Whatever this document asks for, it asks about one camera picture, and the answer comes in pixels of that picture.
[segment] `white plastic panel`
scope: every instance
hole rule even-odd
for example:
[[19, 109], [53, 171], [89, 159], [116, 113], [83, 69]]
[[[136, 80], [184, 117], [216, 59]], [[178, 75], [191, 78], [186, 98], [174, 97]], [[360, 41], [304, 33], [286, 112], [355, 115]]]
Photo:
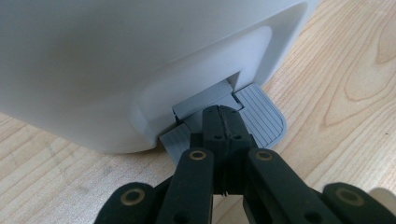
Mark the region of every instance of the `white plastic panel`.
[[317, 0], [0, 1], [0, 111], [104, 152], [152, 148], [171, 107], [274, 73]]

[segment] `white plastic housing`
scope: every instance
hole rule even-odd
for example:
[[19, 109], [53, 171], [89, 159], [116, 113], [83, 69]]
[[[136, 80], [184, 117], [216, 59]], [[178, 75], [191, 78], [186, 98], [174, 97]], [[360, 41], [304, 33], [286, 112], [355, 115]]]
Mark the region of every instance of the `white plastic housing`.
[[173, 105], [267, 81], [316, 4], [1, 1], [0, 111], [104, 152], [153, 148]]

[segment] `gray plastic tab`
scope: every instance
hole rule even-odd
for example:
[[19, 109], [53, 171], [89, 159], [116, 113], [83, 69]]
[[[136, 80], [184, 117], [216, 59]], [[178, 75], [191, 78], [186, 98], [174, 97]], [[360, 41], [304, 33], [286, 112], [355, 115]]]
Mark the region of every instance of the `gray plastic tab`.
[[193, 95], [178, 105], [174, 105], [172, 108], [179, 119], [185, 119], [195, 112], [212, 105], [218, 99], [221, 99], [226, 95], [230, 95], [231, 92], [233, 92], [233, 88], [227, 80], [223, 80], [218, 84]]
[[285, 136], [285, 118], [259, 85], [251, 84], [235, 97], [244, 106], [239, 113], [258, 147], [271, 149]]
[[213, 86], [213, 89], [209, 88], [204, 93], [200, 92], [186, 102], [174, 106], [174, 111], [177, 116], [184, 118], [184, 123], [160, 139], [175, 164], [178, 163], [181, 154], [190, 147], [191, 133], [202, 131], [202, 111], [210, 105], [227, 105], [239, 109], [247, 130], [253, 135], [258, 147], [271, 149], [285, 136], [285, 118], [259, 85], [250, 84], [233, 95], [230, 91], [225, 93], [228, 88], [231, 88], [230, 84], [226, 81], [220, 82]]
[[190, 148], [190, 135], [191, 132], [186, 124], [181, 124], [160, 137], [174, 164], [178, 164], [181, 154]]

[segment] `wooden table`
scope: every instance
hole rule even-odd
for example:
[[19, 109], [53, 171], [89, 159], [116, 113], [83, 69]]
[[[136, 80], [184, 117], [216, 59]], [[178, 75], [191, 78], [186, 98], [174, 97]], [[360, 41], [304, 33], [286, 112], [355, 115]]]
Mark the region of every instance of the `wooden table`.
[[[396, 1], [326, 0], [263, 86], [285, 115], [274, 150], [314, 189], [396, 193]], [[110, 194], [175, 171], [165, 151], [107, 155], [0, 115], [0, 222], [92, 223]], [[245, 223], [240, 197], [214, 223]]]

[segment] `light wood surface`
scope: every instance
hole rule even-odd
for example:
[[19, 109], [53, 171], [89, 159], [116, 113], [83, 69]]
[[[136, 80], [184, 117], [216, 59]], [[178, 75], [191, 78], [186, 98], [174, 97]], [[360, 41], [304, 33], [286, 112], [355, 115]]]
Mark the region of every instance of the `light wood surface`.
[[[289, 125], [274, 150], [308, 186], [396, 193], [396, 1], [322, 1], [263, 88]], [[116, 188], [174, 171], [161, 147], [101, 154], [0, 115], [1, 223], [93, 223]], [[240, 197], [213, 220], [247, 222]]]

